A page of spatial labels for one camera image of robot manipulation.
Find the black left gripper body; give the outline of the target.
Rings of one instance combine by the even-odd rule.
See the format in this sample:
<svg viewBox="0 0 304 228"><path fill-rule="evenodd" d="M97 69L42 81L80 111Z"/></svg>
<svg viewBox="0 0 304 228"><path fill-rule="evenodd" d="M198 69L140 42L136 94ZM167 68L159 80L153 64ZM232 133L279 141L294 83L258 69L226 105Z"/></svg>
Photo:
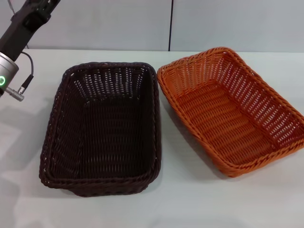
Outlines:
<svg viewBox="0 0 304 228"><path fill-rule="evenodd" d="M0 38L0 52L16 61L34 33L51 18L59 0L26 0Z"/></svg>

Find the dark brown woven basket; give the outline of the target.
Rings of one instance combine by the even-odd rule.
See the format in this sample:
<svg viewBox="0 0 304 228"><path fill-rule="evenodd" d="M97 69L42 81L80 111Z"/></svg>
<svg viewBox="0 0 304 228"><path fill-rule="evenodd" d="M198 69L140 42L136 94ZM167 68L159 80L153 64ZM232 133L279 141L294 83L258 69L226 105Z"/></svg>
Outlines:
<svg viewBox="0 0 304 228"><path fill-rule="evenodd" d="M145 190L162 160L159 90L143 62L90 62L65 71L40 155L39 178L81 197Z"/></svg>

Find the orange woven basket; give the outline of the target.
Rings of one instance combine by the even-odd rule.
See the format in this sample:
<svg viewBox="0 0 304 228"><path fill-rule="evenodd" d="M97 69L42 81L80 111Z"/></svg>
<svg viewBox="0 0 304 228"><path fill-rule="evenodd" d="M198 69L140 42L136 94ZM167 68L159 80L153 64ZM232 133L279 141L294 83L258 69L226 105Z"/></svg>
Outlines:
<svg viewBox="0 0 304 228"><path fill-rule="evenodd" d="M228 177L304 148L304 116L230 48L173 61L157 78L176 115Z"/></svg>

